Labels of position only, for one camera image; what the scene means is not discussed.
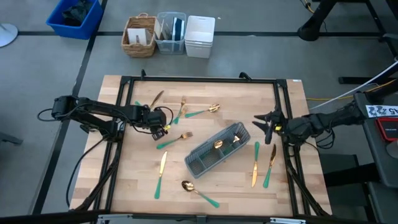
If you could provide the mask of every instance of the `clear plastic container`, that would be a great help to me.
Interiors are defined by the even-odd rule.
[[[157,15],[157,20],[160,25],[164,21],[163,27],[168,27],[169,31],[173,29],[174,18],[179,18],[184,21],[184,37],[181,40],[159,40],[155,35],[155,41],[161,54],[183,54],[184,53],[184,38],[185,30],[187,28],[187,15],[182,12],[160,12]]]

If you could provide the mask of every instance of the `butcher block tabletop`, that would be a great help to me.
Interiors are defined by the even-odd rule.
[[[98,101],[115,104],[120,79],[121,76],[118,75],[105,76]],[[302,82],[287,80],[287,83],[293,116],[308,114]],[[215,113],[205,112],[191,118],[182,116],[177,125],[172,125],[169,134],[158,141],[154,141],[150,134],[137,133],[132,127],[126,127],[111,212],[292,216],[280,137],[274,134],[271,144],[265,145],[264,133],[252,124],[254,115],[274,110],[275,96],[271,84],[135,81],[131,104],[138,101],[149,105],[161,90],[164,90],[164,94],[156,106],[167,106],[174,114],[178,113],[182,96],[187,101],[187,113],[206,110],[215,103],[220,104],[221,108]],[[284,105],[282,90],[280,97]],[[169,122],[170,112],[165,109],[163,111]],[[184,163],[184,158],[199,144],[237,122],[242,122],[249,131],[250,141],[224,162],[200,178],[194,179]],[[177,141],[161,150],[156,149],[159,143],[175,139],[188,131],[193,133],[193,137]],[[90,133],[85,150],[100,139],[101,135],[98,132]],[[261,146],[258,155],[257,183],[252,188],[256,141],[259,141]],[[277,154],[269,186],[265,189],[262,184],[267,174],[273,144],[277,146]],[[106,142],[102,142],[82,160],[71,208],[79,206],[97,184],[105,147]],[[168,155],[160,199],[155,199],[160,161],[165,151]],[[307,188],[322,208],[331,214],[318,152],[304,144],[300,155]],[[220,207],[213,207],[194,192],[184,191],[181,186],[183,180],[192,181],[198,191],[219,202]],[[106,185],[100,208],[105,205],[107,191]],[[299,212],[303,213],[302,199],[297,186],[296,194]]]

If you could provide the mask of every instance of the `utensil organizer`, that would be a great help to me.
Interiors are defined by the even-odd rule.
[[[235,136],[240,140],[233,143]],[[214,142],[217,140],[222,140],[223,145],[215,149]],[[185,164],[192,176],[197,179],[242,148],[249,140],[250,134],[243,123],[234,123],[192,150],[185,158]]]

